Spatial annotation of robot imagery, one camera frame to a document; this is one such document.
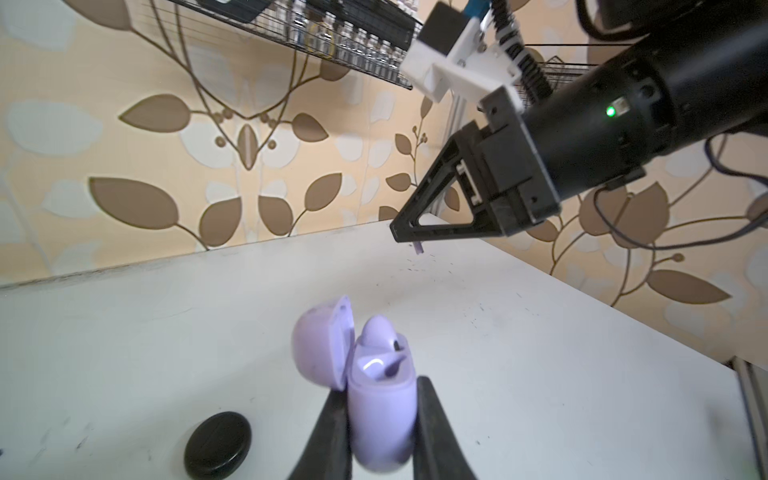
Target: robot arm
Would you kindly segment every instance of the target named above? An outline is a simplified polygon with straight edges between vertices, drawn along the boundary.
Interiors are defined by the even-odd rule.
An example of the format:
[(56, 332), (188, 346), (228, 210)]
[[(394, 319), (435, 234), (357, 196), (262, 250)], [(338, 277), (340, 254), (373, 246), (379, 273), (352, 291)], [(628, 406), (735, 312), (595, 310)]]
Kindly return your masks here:
[[(578, 4), (581, 14), (584, 0)], [(658, 155), (717, 134), (765, 127), (764, 1), (701, 2), (551, 96), (536, 89), (535, 74), (526, 76), (525, 56), (505, 50), (509, 31), (499, 39), (501, 47), (481, 53), (468, 40), (474, 38), (473, 21), (465, 21), (457, 34), (458, 12), (446, 9), (451, 10), (444, 4), (435, 7), (402, 71), (436, 101), (447, 88), (469, 100), (482, 96), (479, 104), (488, 126), (480, 129), (472, 122), (449, 139), (392, 221), (396, 241), (509, 236), (559, 213), (564, 199), (643, 177), (643, 166)], [(441, 22), (459, 26), (446, 29), (451, 35), (437, 35)], [(488, 63), (494, 58), (501, 67), (470, 68), (476, 65), (473, 55)], [(518, 79), (536, 100), (527, 110), (511, 86)], [(537, 91), (543, 92), (538, 98)], [(768, 186), (765, 177), (751, 177)], [(473, 221), (420, 225), (422, 213), (454, 181), (468, 199)], [(745, 228), (754, 230), (767, 220), (763, 214)]]

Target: earbud case lid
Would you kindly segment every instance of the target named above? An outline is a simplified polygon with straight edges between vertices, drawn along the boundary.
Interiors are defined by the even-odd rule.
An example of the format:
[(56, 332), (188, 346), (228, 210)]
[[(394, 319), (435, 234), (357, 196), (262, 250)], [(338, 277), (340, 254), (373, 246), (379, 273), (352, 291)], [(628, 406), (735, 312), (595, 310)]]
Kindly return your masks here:
[(307, 310), (291, 336), (293, 361), (312, 383), (339, 390), (346, 388), (346, 361), (355, 344), (355, 323), (349, 297)]

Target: purple object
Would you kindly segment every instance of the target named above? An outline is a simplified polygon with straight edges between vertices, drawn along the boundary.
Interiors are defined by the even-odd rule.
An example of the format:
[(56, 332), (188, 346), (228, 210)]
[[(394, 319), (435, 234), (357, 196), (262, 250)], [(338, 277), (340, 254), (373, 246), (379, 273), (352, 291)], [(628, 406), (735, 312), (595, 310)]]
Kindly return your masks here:
[(408, 340), (374, 316), (354, 342), (349, 298), (316, 306), (293, 328), (293, 360), (302, 376), (347, 391), (352, 451), (360, 465), (392, 472), (410, 458), (416, 421), (416, 372)]

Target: brown leaf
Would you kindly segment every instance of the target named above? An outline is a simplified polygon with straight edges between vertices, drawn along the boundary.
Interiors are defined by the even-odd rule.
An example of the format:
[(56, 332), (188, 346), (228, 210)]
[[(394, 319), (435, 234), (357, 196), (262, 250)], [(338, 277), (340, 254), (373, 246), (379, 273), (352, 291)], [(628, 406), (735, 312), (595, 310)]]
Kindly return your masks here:
[(544, 57), (541, 56), (541, 53), (539, 53), (538, 50), (531, 47), (525, 47), (525, 48), (531, 53), (531, 56), (533, 57), (534, 60), (536, 60), (536, 62), (544, 63)]
[(422, 100), (422, 110), (421, 110), (422, 118), (427, 116), (431, 108), (432, 108), (432, 101), (429, 100), (427, 97), (424, 97), (424, 100)]
[(389, 185), (393, 190), (404, 192), (411, 186), (411, 176), (405, 172), (392, 175), (391, 177), (387, 177), (386, 184)]
[(335, 64), (331, 61), (320, 62), (320, 78), (327, 81), (338, 81), (349, 73), (349, 68)]
[(287, 235), (293, 226), (293, 212), (282, 198), (259, 196), (259, 217), (266, 229), (278, 237)]
[(403, 134), (395, 134), (395, 146), (397, 151), (403, 155), (411, 154), (411, 141)]
[(174, 199), (154, 185), (127, 178), (91, 177), (88, 186), (107, 215), (132, 227), (163, 230), (179, 221)]
[(648, 286), (666, 298), (682, 303), (703, 305), (730, 298), (713, 284), (677, 270), (654, 270), (648, 276)]
[(461, 207), (461, 204), (458, 201), (458, 192), (454, 187), (449, 187), (448, 190), (445, 191), (444, 201), (445, 206), (455, 212), (458, 212), (458, 209)]
[(169, 134), (184, 129), (191, 117), (189, 107), (179, 97), (159, 94), (145, 98), (118, 118), (132, 127)]
[(230, 198), (210, 205), (200, 217), (200, 238), (209, 247), (224, 245), (235, 234), (243, 214), (243, 201)]
[(259, 151), (259, 141), (249, 124), (243, 125), (237, 135), (237, 151), (240, 152), (240, 161), (246, 170), (253, 168), (256, 163), (256, 153)]
[[(746, 209), (746, 217), (750, 220), (755, 220), (763, 212), (767, 210), (768, 210), (768, 194), (762, 194), (758, 198), (756, 198), (754, 202), (752, 202), (749, 208)], [(768, 223), (763, 223), (761, 227), (768, 228)]]
[[(667, 192), (656, 182), (629, 200), (616, 227), (632, 240), (648, 245), (661, 236), (669, 219)], [(635, 248), (615, 233), (612, 235), (619, 247)]]
[[(587, 194), (587, 197), (581, 202), (581, 207), (579, 207), (578, 211), (578, 221), (581, 224), (581, 228), (586, 233), (594, 236), (605, 235), (611, 231), (603, 219), (600, 218), (600, 215), (598, 215), (598, 211), (594, 209), (594, 192), (596, 190), (593, 189)], [(602, 192), (598, 199), (600, 201), (600, 211), (613, 223), (616, 221), (616, 216), (627, 199), (627, 188), (621, 187), (610, 192)]]
[(298, 114), (291, 122), (293, 134), (299, 140), (315, 142), (328, 138), (328, 132), (312, 115)]
[(520, 8), (523, 8), (529, 1), (531, 0), (509, 0), (509, 9), (516, 12)]
[(528, 235), (534, 237), (536, 240), (542, 242), (554, 242), (554, 239), (558, 237), (558, 228), (549, 220), (545, 220), (544, 223), (540, 223), (533, 228), (526, 230)]
[(125, 0), (64, 0), (64, 3), (97, 25), (131, 30), (131, 16)]
[(327, 174), (318, 178), (304, 194), (304, 208), (310, 212), (317, 212), (333, 202), (341, 189), (341, 173)]
[(392, 207), (379, 207), (379, 221), (391, 220), (397, 217), (397, 210)]

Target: wall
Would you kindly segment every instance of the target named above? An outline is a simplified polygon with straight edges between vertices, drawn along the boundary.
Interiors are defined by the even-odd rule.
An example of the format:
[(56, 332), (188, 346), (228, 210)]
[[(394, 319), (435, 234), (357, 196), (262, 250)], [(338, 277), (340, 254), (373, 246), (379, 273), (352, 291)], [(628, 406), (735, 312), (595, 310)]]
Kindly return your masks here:
[[(511, 4), (529, 44), (588, 42), (572, 0)], [(430, 106), (315, 58), (301, 75), (304, 55), (182, 9), (187, 62), (173, 4), (157, 0), (174, 58), (149, 5), (0, 2), (0, 282), (390, 218), (438, 152), (449, 98)], [(422, 18), (432, 5), (422, 2)], [(565, 61), (606, 56), (536, 48)], [(765, 174), (766, 146), (736, 135), (723, 161)], [(622, 226), (649, 241), (722, 234), (768, 202), (760, 186), (710, 174), (700, 145), (648, 173), (613, 201), (627, 202)], [(654, 257), (623, 248), (582, 200), (490, 241), (715, 359), (768, 364), (765, 230)], [(466, 215), (459, 195), (448, 206), (446, 219)]]
[(179, 12), (0, 2), (0, 282), (388, 218), (438, 151), (449, 102)]
[[(516, 12), (527, 43), (587, 43), (571, 0), (531, 0)], [(606, 48), (537, 47), (545, 58), (601, 63)], [(474, 108), (467, 120), (484, 124)], [(720, 140), (715, 141), (716, 149)], [(722, 161), (737, 170), (768, 174), (768, 139), (730, 136)], [(618, 222), (634, 238), (658, 245), (729, 233), (768, 208), (766, 189), (751, 180), (712, 172), (702, 143), (652, 161), (647, 177), (609, 197), (624, 208)], [(459, 212), (442, 216), (467, 219)], [(559, 217), (490, 243), (556, 276), (680, 342), (725, 361), (733, 355), (768, 365), (768, 232), (710, 247), (652, 254), (626, 248), (598, 218), (591, 196), (563, 203)]]

